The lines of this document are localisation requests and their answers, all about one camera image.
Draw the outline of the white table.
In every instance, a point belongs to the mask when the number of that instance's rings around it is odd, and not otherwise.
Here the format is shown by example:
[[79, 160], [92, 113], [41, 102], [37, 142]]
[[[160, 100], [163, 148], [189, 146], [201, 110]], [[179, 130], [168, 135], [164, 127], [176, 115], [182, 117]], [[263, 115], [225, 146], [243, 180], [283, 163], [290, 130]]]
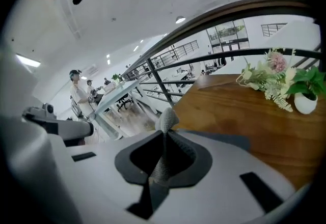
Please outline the white table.
[[[117, 141], [153, 128], [148, 107], [138, 102], [132, 92], [134, 89], [140, 89], [137, 85], [134, 81], [127, 82], [122, 87], [111, 88], [104, 94], [94, 111], [95, 122], [104, 130], [110, 140]], [[127, 110], [122, 108], [118, 112], [117, 101], [126, 94], [129, 94], [134, 103], [128, 103]]]

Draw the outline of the large glass window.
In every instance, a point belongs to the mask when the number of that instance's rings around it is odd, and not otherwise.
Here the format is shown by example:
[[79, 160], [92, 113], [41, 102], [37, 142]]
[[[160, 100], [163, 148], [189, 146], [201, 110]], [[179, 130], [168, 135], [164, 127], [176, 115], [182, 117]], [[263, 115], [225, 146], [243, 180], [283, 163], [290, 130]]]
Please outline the large glass window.
[[214, 53], [250, 47], [243, 19], [225, 22], [206, 29]]

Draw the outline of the black metal railing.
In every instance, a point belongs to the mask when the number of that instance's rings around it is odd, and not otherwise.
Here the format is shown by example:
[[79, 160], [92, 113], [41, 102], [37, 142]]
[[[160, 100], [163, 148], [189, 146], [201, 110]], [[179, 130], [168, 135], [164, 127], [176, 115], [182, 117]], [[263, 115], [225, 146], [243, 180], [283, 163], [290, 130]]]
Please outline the black metal railing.
[[234, 21], [241, 18], [249, 18], [265, 15], [297, 15], [312, 18], [317, 25], [320, 25], [323, 30], [326, 29], [326, 16], [318, 13], [310, 0], [242, 0], [227, 4], [211, 11], [208, 11], [175, 29], [167, 36], [158, 41], [140, 58], [138, 58], [123, 74], [122, 77], [127, 81], [133, 79], [142, 79], [148, 74], [154, 77], [153, 84], [159, 86], [157, 93], [164, 95], [163, 102], [170, 106], [175, 105], [173, 96], [182, 97], [182, 93], [169, 92], [166, 85], [188, 85], [193, 84], [193, 80], [170, 80], [162, 81], [159, 71], [166, 69], [181, 67], [192, 63], [199, 63], [207, 60], [216, 60], [219, 58], [233, 58], [246, 55], [259, 55], [268, 51], [267, 48], [254, 49], [238, 49], [227, 52], [212, 53], [196, 58], [190, 58], [183, 61], [178, 61], [170, 64], [163, 64], [161, 67], [155, 67], [151, 58], [157, 53], [172, 44], [179, 42], [189, 36], [199, 33], [203, 30], [211, 28], [215, 25]]

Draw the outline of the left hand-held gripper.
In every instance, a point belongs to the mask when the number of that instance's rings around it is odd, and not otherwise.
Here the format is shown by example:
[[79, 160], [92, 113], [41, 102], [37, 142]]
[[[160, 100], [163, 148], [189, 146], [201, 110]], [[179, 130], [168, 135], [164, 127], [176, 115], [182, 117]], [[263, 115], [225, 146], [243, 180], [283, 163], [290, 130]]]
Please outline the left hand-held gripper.
[[53, 116], [47, 116], [42, 107], [28, 107], [24, 110], [22, 116], [26, 120], [43, 127], [47, 133], [60, 136], [66, 146], [76, 146], [85, 137], [91, 136], [94, 133], [92, 123], [58, 120], [55, 114]]

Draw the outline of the person's white shirt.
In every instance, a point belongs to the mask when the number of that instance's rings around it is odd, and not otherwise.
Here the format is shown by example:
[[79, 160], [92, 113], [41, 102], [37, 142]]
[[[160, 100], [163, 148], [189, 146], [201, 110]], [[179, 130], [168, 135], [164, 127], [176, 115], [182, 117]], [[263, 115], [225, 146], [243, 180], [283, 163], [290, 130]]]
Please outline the person's white shirt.
[[34, 78], [1, 38], [14, 3], [0, 0], [0, 222], [82, 224], [46, 130], [22, 118]]

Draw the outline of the green plant in white pot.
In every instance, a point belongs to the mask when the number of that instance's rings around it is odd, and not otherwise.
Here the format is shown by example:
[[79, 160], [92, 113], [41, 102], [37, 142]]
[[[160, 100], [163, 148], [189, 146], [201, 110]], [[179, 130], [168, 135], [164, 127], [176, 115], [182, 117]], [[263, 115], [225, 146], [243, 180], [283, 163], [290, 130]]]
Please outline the green plant in white pot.
[[319, 96], [326, 97], [326, 72], [320, 72], [316, 66], [308, 70], [297, 70], [293, 83], [286, 92], [294, 95], [296, 109], [304, 115], [308, 115], [316, 109]]

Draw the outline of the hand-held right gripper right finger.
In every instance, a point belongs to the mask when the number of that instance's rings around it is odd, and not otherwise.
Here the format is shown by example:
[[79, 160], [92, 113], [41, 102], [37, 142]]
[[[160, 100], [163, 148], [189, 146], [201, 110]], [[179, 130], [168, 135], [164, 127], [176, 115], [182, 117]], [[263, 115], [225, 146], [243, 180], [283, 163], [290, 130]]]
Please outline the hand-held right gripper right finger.
[[170, 188], [195, 186], [209, 172], [212, 166], [212, 155], [202, 145], [183, 137], [175, 131], [169, 131], [168, 137], [191, 159], [191, 164], [178, 174], [169, 178]]

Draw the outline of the rectangular ceiling light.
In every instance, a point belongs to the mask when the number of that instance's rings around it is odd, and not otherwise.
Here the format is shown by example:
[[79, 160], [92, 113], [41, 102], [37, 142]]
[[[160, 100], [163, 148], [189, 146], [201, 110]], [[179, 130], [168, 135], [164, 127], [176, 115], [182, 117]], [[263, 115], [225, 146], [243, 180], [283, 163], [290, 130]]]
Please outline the rectangular ceiling light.
[[20, 54], [16, 54], [16, 56], [20, 60], [20, 62], [23, 63], [24, 65], [31, 66], [31, 67], [34, 67], [34, 68], [38, 68], [41, 65], [41, 63], [39, 61], [29, 59], [29, 58], [24, 57], [24, 56], [22, 56]]

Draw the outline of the grey cleaning cloth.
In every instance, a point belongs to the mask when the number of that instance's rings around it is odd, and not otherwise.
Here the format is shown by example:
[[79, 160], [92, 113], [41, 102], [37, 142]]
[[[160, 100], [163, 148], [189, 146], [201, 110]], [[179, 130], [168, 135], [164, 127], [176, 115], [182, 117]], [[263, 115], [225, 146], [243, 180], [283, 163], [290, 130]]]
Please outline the grey cleaning cloth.
[[174, 141], [168, 135], [169, 130], [179, 123], [179, 119], [172, 108], [167, 108], [155, 123], [155, 129], [163, 133], [162, 140], [162, 155], [159, 158], [150, 179], [162, 186], [167, 186], [169, 179], [174, 175], [175, 167], [173, 166], [174, 159]]

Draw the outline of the white wall air conditioner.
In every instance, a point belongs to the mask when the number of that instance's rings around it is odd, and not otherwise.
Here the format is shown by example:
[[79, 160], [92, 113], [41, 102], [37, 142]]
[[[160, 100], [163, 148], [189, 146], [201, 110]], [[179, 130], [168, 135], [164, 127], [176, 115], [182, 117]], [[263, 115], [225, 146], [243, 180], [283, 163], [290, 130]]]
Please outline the white wall air conditioner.
[[96, 75], [98, 72], [99, 72], [98, 67], [95, 64], [93, 64], [83, 70], [83, 75], [91, 77]]

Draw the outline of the small green table plant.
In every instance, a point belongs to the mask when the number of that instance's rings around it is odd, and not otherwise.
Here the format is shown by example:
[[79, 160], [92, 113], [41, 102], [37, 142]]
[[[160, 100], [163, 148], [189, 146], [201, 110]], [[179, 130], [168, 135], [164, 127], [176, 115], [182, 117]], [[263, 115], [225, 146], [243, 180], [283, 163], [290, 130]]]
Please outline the small green table plant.
[[124, 85], [124, 80], [121, 74], [117, 74], [117, 73], [113, 74], [112, 80], [116, 83], [117, 87], [122, 87]]

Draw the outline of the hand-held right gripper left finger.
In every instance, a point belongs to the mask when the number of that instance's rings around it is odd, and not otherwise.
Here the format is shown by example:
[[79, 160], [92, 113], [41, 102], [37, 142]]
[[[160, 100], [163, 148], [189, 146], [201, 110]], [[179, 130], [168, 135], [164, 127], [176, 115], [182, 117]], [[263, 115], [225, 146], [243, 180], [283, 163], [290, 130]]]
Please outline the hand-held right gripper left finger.
[[163, 157], [167, 135], [162, 131], [122, 149], [115, 157], [116, 170], [130, 184], [144, 185], [149, 178], [164, 175]]

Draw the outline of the black office chair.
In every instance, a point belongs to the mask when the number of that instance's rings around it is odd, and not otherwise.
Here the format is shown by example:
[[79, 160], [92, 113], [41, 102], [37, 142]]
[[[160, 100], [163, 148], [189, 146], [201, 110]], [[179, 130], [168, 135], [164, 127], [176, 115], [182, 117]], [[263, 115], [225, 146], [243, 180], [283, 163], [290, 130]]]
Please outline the black office chair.
[[117, 101], [117, 111], [120, 112], [120, 110], [122, 108], [124, 108], [125, 110], [127, 110], [127, 104], [128, 103], [131, 103], [133, 104], [134, 103], [134, 100], [129, 96], [129, 94], [126, 94], [124, 95], [123, 97], [121, 97], [118, 101]]

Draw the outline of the artificial flower bouquet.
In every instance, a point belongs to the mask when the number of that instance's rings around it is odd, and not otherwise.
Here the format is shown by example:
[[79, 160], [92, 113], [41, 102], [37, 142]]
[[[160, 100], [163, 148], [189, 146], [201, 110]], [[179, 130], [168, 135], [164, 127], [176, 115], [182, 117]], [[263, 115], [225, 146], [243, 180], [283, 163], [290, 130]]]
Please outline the artificial flower bouquet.
[[284, 51], [284, 48], [271, 48], [264, 54], [264, 61], [259, 61], [255, 67], [246, 62], [236, 82], [240, 86], [263, 92], [266, 100], [273, 101], [278, 108], [291, 113], [293, 109], [287, 99], [290, 96], [288, 90], [294, 84], [296, 68], [286, 61]]

